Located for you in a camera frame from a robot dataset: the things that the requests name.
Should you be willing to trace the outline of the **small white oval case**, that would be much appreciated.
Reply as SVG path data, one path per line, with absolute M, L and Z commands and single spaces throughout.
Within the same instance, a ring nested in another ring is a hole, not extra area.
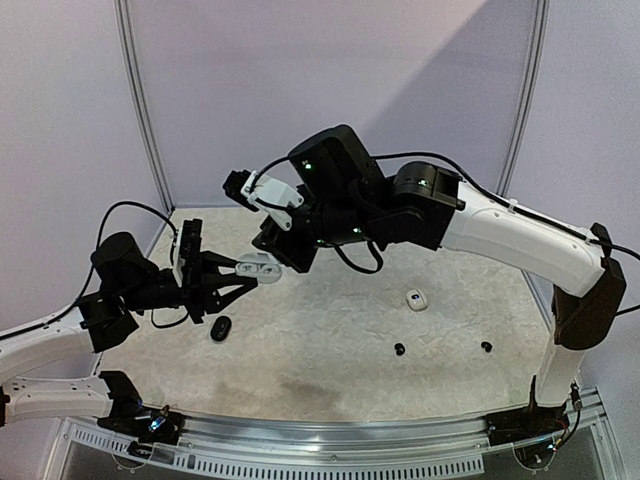
M 239 276 L 256 279 L 259 284 L 276 283 L 283 274 L 279 261 L 265 252 L 243 254 L 235 265 L 235 271 Z

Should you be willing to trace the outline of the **black oval charging case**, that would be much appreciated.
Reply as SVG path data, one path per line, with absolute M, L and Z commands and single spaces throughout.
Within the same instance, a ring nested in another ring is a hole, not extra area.
M 210 338 L 214 343 L 224 342 L 232 329 L 232 320 L 228 316 L 219 316 L 211 326 Z

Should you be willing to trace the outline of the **white earbud charging case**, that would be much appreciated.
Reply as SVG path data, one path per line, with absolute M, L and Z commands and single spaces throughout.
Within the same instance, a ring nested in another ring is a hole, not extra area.
M 405 296 L 408 307 L 415 312 L 424 311 L 428 308 L 426 296 L 418 289 L 409 290 Z

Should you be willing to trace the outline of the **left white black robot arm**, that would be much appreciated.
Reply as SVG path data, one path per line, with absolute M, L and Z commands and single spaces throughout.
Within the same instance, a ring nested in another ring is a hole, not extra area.
M 233 260 L 203 251 L 196 233 L 184 233 L 182 241 L 175 266 L 161 269 L 144 257 L 130 233 L 111 235 L 91 255 L 101 279 L 97 292 L 69 310 L 2 333 L 2 424 L 88 416 L 104 428 L 133 435 L 161 429 L 167 410 L 146 409 L 120 371 L 65 380 L 22 375 L 69 356 L 121 345 L 138 328 L 134 316 L 148 310 L 183 307 L 199 323 L 256 288 L 268 265 L 263 255 Z

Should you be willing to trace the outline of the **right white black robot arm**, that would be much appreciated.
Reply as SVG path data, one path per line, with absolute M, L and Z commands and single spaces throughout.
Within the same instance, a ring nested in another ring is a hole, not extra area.
M 385 175 L 347 125 L 323 130 L 285 160 L 300 185 L 266 170 L 240 187 L 253 209 L 266 213 L 256 247 L 307 272 L 319 249 L 364 242 L 373 255 L 391 244 L 479 255 L 537 275 L 553 286 L 555 327 L 534 380 L 533 401 L 517 427 L 537 436 L 552 424 L 585 354 L 623 314 L 627 283 L 619 247 L 601 224 L 578 228 L 522 207 L 479 185 L 453 160 L 406 152 Z

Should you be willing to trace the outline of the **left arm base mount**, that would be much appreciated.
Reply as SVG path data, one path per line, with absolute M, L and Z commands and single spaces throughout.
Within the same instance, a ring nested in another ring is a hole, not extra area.
M 97 419 L 99 427 L 135 437 L 143 444 L 178 444 L 186 420 L 183 414 L 170 406 L 145 406 L 124 372 L 102 371 L 98 377 L 105 382 L 112 401 L 109 414 Z

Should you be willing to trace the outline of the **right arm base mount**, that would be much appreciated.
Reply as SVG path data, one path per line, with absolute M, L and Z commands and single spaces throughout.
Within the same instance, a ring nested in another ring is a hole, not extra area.
M 536 377 L 531 381 L 528 404 L 523 407 L 497 411 L 482 417 L 491 446 L 515 443 L 539 436 L 562 432 L 552 446 L 559 448 L 577 430 L 582 410 L 579 386 L 575 381 L 570 385 L 569 398 L 576 412 L 574 421 L 566 412 L 567 402 L 559 407 L 542 407 L 535 398 Z

